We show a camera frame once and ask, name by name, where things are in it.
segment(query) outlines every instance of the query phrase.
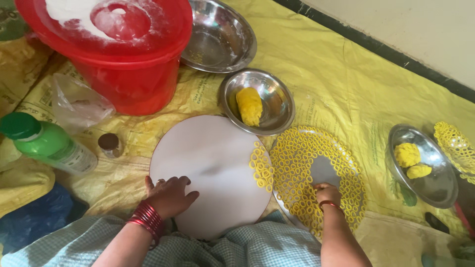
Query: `woman's left hand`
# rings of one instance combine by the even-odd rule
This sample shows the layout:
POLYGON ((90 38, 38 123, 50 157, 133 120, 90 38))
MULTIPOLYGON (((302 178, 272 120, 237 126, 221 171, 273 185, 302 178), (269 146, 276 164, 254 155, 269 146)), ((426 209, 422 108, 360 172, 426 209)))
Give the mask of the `woman's left hand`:
POLYGON ((158 180, 154 186, 150 176, 145 178, 147 201, 162 219, 175 217, 187 210, 198 198, 198 191, 185 195, 185 187, 191 184, 186 176, 171 177, 168 181, 158 180))

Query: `red glass bangles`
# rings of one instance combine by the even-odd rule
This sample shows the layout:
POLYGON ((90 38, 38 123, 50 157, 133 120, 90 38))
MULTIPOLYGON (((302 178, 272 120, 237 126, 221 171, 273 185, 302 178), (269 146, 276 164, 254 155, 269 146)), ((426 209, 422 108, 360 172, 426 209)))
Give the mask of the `red glass bangles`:
POLYGON ((323 207, 322 207, 323 204, 329 204, 336 207, 343 213, 343 217, 345 217, 345 212, 339 206, 335 205, 335 203, 333 203, 331 200, 324 200, 318 204, 320 206, 320 210, 322 211, 322 213, 323 213, 323 207))
POLYGON ((155 244, 151 245, 149 250, 156 248, 165 227, 162 218, 145 200, 140 202, 133 215, 126 223, 135 223, 147 229, 155 240, 155 244))

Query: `checkered fabric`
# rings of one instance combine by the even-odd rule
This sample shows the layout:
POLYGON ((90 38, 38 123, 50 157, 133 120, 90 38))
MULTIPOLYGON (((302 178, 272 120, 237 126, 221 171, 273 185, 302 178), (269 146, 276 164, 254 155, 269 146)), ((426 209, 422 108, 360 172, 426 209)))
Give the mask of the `checkered fabric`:
MULTIPOLYGON (((91 266, 123 226, 124 221, 114 216, 82 218, 5 255, 1 266, 91 266)), ((171 233, 148 252, 143 266, 319 267, 320 248, 321 244, 307 231, 263 221, 231 230, 212 242, 171 233)))

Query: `yellow dough ball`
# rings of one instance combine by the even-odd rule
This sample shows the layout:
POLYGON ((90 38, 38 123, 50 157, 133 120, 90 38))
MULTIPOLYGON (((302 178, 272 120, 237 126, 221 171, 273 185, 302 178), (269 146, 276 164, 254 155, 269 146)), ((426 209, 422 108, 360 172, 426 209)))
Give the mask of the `yellow dough ball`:
POLYGON ((420 162, 420 153, 413 143, 402 143, 394 148, 394 154, 399 166, 407 168, 420 162))
POLYGON ((416 179, 429 175, 432 168, 424 164, 416 164, 408 169, 407 176, 409 179, 416 179))
POLYGON ((252 87, 244 88, 236 94, 236 101, 242 122, 247 126, 259 126, 262 113, 259 93, 252 87))

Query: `stainless steel bowl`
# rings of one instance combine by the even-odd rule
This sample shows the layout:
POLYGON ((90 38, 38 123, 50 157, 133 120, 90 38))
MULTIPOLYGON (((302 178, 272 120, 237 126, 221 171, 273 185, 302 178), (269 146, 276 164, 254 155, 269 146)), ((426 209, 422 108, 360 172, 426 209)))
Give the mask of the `stainless steel bowl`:
POLYGON ((290 126, 295 117, 295 103, 289 89, 277 77, 260 69, 246 68, 228 75, 221 83, 219 100, 231 121, 252 134, 280 134, 290 126), (246 87, 256 89, 261 96, 259 127, 245 125, 237 107, 236 94, 246 87))
POLYGON ((452 165, 440 148, 423 132, 408 124, 398 124, 389 132, 386 148, 386 164, 396 180, 409 187, 428 204, 447 209, 454 205, 458 195, 458 184, 452 165), (409 179, 394 155, 394 147, 402 143, 415 144, 420 152, 420 163, 432 167, 432 172, 422 178, 409 179))
POLYGON ((229 73, 254 59, 257 42, 249 23, 216 0, 189 0, 193 10, 191 39, 181 61, 195 69, 229 73))

